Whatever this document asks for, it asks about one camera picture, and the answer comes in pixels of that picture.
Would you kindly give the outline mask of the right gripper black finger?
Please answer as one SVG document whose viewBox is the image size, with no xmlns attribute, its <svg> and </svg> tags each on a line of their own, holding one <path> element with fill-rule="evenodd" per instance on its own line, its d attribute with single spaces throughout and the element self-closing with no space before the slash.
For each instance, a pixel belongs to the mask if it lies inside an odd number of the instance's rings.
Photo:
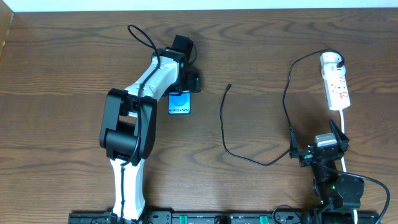
<svg viewBox="0 0 398 224">
<path fill-rule="evenodd" d="M 298 142 L 297 142 L 297 138 L 295 136 L 293 127 L 290 127 L 289 130 L 290 130 L 289 155 L 290 155 L 290 158 L 298 158 L 298 156 L 299 156 L 299 145 L 298 145 Z"/>
<path fill-rule="evenodd" d="M 346 152 L 349 148 L 349 138 L 341 129 L 338 128 L 334 120 L 331 118 L 329 119 L 329 125 L 335 139 L 337 140 L 337 145 L 343 152 Z"/>
</svg>

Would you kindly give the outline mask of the blue Galaxy smartphone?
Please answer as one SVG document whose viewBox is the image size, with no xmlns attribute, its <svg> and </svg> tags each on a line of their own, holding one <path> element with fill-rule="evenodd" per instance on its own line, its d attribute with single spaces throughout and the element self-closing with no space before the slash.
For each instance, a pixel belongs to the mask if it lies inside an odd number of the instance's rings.
<svg viewBox="0 0 398 224">
<path fill-rule="evenodd" d="M 190 93 L 172 93 L 169 95 L 168 113 L 169 114 L 190 114 L 191 100 Z"/>
</svg>

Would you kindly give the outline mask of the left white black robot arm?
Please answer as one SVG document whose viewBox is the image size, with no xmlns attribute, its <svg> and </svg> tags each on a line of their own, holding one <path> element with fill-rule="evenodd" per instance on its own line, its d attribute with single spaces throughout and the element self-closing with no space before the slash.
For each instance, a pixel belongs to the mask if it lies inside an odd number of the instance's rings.
<svg viewBox="0 0 398 224">
<path fill-rule="evenodd" d="M 142 218 L 144 163 L 155 143 L 157 104 L 171 93 L 200 92 L 199 75 L 188 71 L 194 48 L 191 39 L 176 35 L 171 47 L 154 50 L 149 68 L 135 83 L 106 95 L 99 144 L 114 171 L 111 223 L 139 223 Z"/>
</svg>

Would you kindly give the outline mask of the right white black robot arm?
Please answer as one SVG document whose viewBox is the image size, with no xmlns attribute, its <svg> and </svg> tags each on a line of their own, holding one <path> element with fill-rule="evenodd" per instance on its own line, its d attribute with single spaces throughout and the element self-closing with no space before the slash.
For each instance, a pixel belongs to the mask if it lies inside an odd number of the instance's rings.
<svg viewBox="0 0 398 224">
<path fill-rule="evenodd" d="M 321 205 L 303 213 L 302 223 L 354 223 L 354 211 L 361 206 L 364 181 L 360 177 L 339 173 L 335 162 L 348 150 L 349 138 L 330 119 L 330 133 L 315 137 L 315 144 L 299 148 L 294 130 L 290 128 L 289 156 L 297 158 L 302 167 L 311 167 L 313 187 Z"/>
</svg>

